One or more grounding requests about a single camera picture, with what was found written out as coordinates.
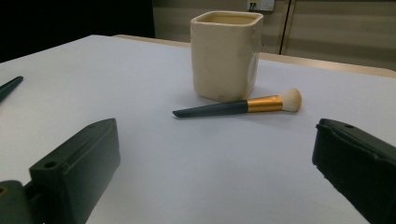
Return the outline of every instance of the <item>makeup brush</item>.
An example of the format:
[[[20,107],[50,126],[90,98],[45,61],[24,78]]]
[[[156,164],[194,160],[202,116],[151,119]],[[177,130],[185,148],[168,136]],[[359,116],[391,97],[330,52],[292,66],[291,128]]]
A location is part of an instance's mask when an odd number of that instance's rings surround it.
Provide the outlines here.
[[[297,112],[300,109],[301,102],[302,97],[300,92],[293,88],[282,92],[279,95],[269,95],[228,103],[198,106],[189,109],[176,110],[172,113],[178,118],[195,118],[278,110]]]

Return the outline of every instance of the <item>cabinet door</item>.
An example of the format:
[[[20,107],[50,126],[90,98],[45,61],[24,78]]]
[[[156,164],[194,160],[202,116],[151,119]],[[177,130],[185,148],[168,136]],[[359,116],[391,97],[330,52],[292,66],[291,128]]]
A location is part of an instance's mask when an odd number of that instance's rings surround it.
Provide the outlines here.
[[[296,0],[282,54],[396,70],[395,1]]]

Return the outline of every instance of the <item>gold ferrule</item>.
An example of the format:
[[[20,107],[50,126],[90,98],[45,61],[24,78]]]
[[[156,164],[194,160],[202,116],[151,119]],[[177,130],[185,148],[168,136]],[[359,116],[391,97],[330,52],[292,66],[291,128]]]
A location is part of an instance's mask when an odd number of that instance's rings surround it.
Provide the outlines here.
[[[247,112],[264,112],[282,110],[282,99],[278,95],[247,99]]]

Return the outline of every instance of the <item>brush handle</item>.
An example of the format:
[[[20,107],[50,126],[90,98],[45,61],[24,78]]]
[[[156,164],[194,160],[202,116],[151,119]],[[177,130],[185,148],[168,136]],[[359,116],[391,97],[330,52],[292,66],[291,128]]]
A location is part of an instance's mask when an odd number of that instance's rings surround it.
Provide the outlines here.
[[[229,103],[204,105],[195,108],[177,110],[173,111],[173,114],[178,118],[195,118],[203,116],[245,114],[247,112],[248,102],[246,100],[241,100]]]
[[[0,102],[2,102],[21,82],[23,77],[15,77],[0,87]]]

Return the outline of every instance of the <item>wooden cabinet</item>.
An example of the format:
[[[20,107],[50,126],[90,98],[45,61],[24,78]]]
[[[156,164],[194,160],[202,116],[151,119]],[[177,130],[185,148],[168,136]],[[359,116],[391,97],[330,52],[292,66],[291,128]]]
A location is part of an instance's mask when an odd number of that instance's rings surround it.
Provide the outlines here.
[[[395,1],[291,3],[282,54],[396,71]]]
[[[153,0],[156,37],[190,42],[190,20],[247,11],[241,0]],[[396,1],[276,0],[264,15],[262,52],[396,71]]]

